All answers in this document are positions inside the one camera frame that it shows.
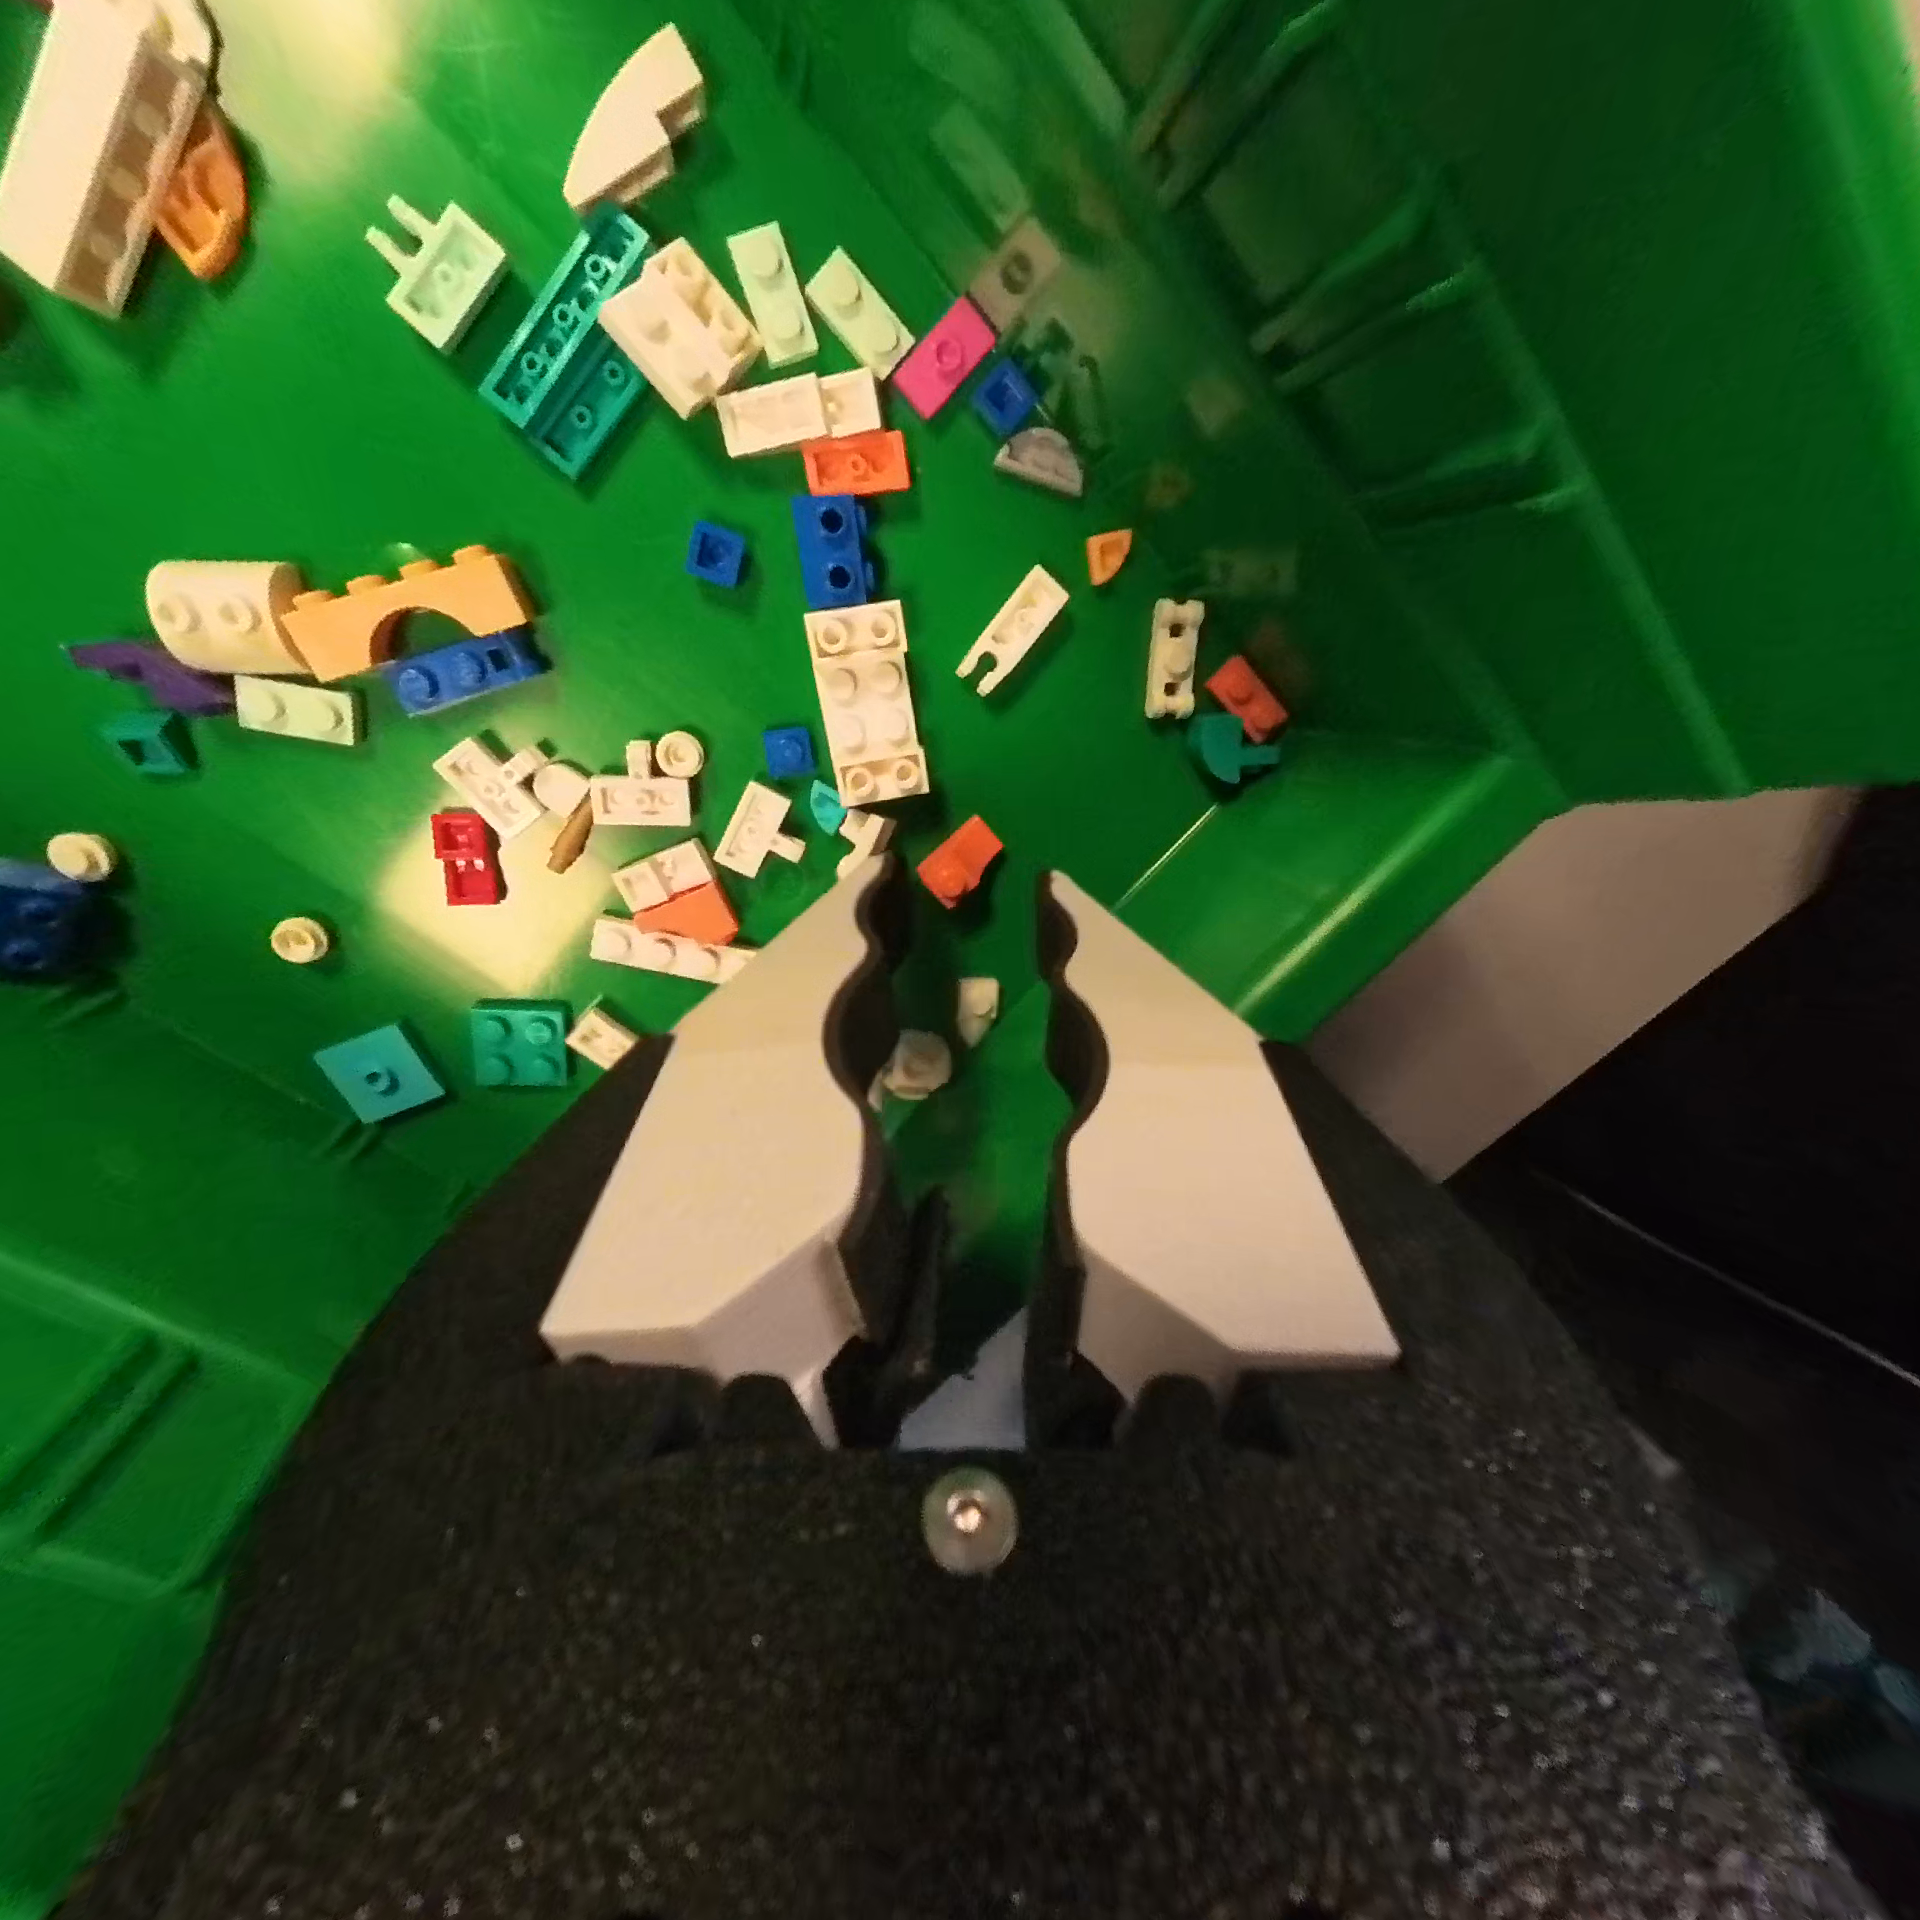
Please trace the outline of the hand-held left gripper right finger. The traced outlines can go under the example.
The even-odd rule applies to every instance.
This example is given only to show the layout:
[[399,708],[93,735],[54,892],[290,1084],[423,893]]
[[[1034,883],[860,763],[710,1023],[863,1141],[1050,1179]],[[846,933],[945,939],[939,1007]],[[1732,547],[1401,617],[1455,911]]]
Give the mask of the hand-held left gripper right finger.
[[1401,1360],[1247,1021],[1063,870],[1039,878],[1067,1352],[1121,1397]]

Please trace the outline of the green plastic bin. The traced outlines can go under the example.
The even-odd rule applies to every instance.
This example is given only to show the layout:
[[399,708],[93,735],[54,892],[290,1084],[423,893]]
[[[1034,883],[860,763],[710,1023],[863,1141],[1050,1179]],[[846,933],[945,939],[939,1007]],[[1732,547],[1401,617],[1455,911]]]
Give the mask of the green plastic bin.
[[1301,1040],[1598,803],[1915,780],[1915,20],[1901,5],[209,5],[257,207],[101,319],[5,264],[5,854],[126,856],[5,988],[5,1916],[54,1916],[196,1677],[301,1419],[407,1268],[586,1116],[481,999],[588,963],[517,848],[441,903],[431,759],[692,727],[709,820],[818,727],[796,459],[651,393],[581,477],[482,380],[604,85],[709,115],[638,215],[777,222],[923,333],[969,297],[1081,459],[969,395],[873,513],[932,789],[916,892],[1014,1040],[1066,869]]

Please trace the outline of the pile of lego bricks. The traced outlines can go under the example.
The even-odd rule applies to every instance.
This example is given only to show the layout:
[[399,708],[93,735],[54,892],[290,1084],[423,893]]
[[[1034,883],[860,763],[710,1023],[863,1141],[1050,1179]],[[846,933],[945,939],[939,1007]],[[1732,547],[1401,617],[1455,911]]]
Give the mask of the pile of lego bricks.
[[220,1156],[469,1085],[554,1107],[556,999],[673,1020],[905,809],[1133,835],[1145,571],[929,435],[1017,374],[870,246],[749,5],[5,6],[5,853],[99,832],[5,988],[5,1142]]

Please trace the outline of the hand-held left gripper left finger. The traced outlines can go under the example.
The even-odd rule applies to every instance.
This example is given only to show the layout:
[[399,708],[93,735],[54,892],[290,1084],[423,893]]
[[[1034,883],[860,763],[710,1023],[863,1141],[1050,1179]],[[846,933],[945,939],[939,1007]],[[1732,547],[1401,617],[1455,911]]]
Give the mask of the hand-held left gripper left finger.
[[870,1088],[907,935],[903,861],[861,856],[683,1016],[545,1309],[557,1360],[769,1376],[828,1445],[876,1423],[833,1371],[905,1315]]

